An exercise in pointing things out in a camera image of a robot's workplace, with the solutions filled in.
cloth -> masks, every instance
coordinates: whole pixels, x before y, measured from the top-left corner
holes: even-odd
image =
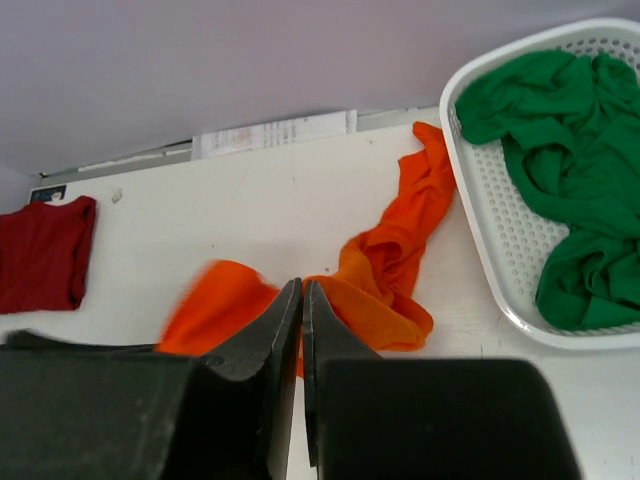
[[[446,214],[455,181],[441,130],[417,122],[413,132],[425,148],[400,159],[398,196],[379,224],[346,243],[334,275],[305,280],[318,280],[336,314],[374,349],[421,348],[433,328],[411,295],[427,237]],[[277,293],[249,267],[213,263],[169,319],[157,350],[206,353],[260,315]]]
[[[96,201],[32,203],[0,216],[0,314],[76,310],[85,295]]]
[[[633,69],[607,54],[540,51],[478,78],[456,102],[464,138],[501,139],[523,200],[569,226],[536,294],[556,327],[640,320],[639,93]]]

laundry basket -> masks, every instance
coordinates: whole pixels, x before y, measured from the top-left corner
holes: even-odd
[[[559,49],[576,55],[607,52],[640,76],[640,24],[595,19],[547,30],[483,55],[447,83],[440,120],[460,196],[491,291],[505,316],[543,343],[570,349],[640,346],[640,322],[623,327],[564,331],[538,312],[535,293],[542,267],[568,234],[565,225],[533,213],[507,174],[500,141],[472,145],[460,134],[455,102],[476,78],[526,52]]]

white plastic basket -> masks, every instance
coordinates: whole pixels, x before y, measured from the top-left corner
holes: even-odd
[[[640,77],[640,24],[618,19],[587,20],[547,30],[462,67],[440,100],[440,119],[462,203],[493,296],[517,327],[540,342],[562,348],[640,346],[640,322],[568,332],[542,318],[534,302],[540,272],[568,229],[539,217],[524,204],[507,174],[499,141],[475,146],[460,135],[455,102],[473,80],[526,52],[554,48],[591,56],[608,52],[627,61]]]

green cloth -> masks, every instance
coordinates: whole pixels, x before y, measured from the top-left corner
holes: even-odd
[[[502,139],[507,171],[537,214],[569,225],[536,303],[552,325],[640,320],[640,89],[625,62],[533,52],[460,95],[462,136]]]

table surface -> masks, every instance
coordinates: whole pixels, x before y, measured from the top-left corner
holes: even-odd
[[[405,125],[70,183],[63,202],[89,195],[100,206],[83,305],[6,316],[1,330],[153,342],[213,258],[248,264],[276,285],[332,272],[342,244],[375,225],[395,196],[397,159],[419,148]],[[457,195],[429,239],[414,298],[433,315],[434,331],[421,351],[385,356],[527,359],[551,385],[584,477],[640,478],[639,352],[558,350],[511,325],[493,300]],[[298,379],[288,473],[296,480],[315,478],[302,393]]]

